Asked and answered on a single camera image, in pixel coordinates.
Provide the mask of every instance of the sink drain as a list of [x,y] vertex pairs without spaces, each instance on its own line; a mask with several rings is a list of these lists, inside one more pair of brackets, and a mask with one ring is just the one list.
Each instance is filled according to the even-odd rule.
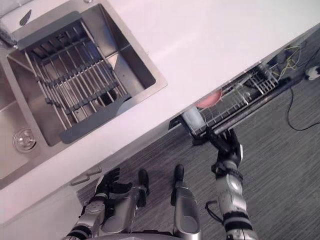
[[30,128],[25,127],[18,131],[13,137],[13,145],[20,153],[28,153],[36,144],[36,139]]

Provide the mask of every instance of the white countertop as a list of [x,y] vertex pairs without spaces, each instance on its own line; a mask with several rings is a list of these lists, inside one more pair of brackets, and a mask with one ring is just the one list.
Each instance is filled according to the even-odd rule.
[[[2,189],[0,224],[320,22],[319,0],[110,3],[168,85]],[[46,9],[33,10],[32,18]],[[2,18],[10,30],[19,22],[14,17]]]

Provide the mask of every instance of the dishwasher rack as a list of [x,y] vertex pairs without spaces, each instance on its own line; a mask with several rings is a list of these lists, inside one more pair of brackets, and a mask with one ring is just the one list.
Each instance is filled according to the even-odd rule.
[[183,117],[180,121],[195,139],[205,136],[208,128],[220,134],[295,83],[290,78],[278,80],[267,66],[260,63],[224,86],[222,97],[214,106],[197,108],[203,119],[199,127],[188,124]]
[[81,16],[72,13],[65,20],[67,25],[41,40],[24,42],[23,52],[68,144],[115,117],[131,96]]

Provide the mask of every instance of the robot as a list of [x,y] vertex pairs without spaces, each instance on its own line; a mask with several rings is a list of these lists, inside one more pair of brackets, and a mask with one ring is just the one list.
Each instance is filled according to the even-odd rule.
[[[206,139],[217,149],[218,156],[211,171],[215,174],[216,190],[222,219],[205,208],[221,224],[227,240],[258,240],[247,213],[247,204],[242,196],[243,177],[238,171],[243,159],[243,147],[238,142],[233,129],[220,135],[211,129],[206,131]],[[118,183],[120,169],[116,168],[100,178],[95,194],[83,207],[72,230],[63,240],[201,240],[202,232],[197,201],[184,182],[184,167],[179,164],[174,169],[171,205],[174,206],[173,231],[159,232],[131,229],[136,208],[147,203],[150,194],[149,177],[145,169],[138,172],[138,185]]]

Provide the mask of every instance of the kitchen sink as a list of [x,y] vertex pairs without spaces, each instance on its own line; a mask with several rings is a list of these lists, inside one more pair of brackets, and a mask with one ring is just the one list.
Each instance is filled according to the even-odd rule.
[[[167,85],[105,0],[68,1],[12,35],[17,49],[0,49],[0,168],[11,169],[0,188]],[[30,149],[17,151],[17,133]]]
[[40,155],[40,148],[0,67],[0,180]]

